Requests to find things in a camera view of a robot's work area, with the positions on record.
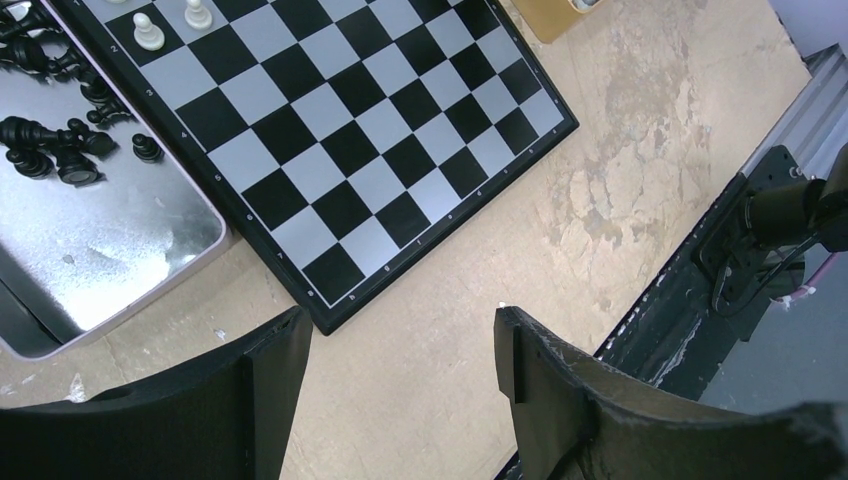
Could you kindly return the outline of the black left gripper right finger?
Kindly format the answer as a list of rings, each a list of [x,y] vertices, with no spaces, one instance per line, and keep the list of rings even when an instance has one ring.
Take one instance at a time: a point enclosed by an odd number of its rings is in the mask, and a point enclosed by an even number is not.
[[[655,388],[518,307],[494,320],[500,391],[526,479],[843,479],[847,406],[749,415]]]

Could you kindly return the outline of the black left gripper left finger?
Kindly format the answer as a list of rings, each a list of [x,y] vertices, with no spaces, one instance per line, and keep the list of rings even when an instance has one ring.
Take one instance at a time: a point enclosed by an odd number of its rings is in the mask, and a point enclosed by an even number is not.
[[[313,324],[292,307],[146,378],[1,413],[5,479],[276,479]]]

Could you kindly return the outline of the white pawn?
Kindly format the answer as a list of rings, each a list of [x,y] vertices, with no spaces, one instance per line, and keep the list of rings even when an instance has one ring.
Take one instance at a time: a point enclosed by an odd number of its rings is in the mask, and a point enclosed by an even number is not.
[[[146,51],[157,51],[164,47],[165,35],[160,27],[153,23],[150,17],[142,12],[135,13],[133,21],[133,38],[136,44]]]

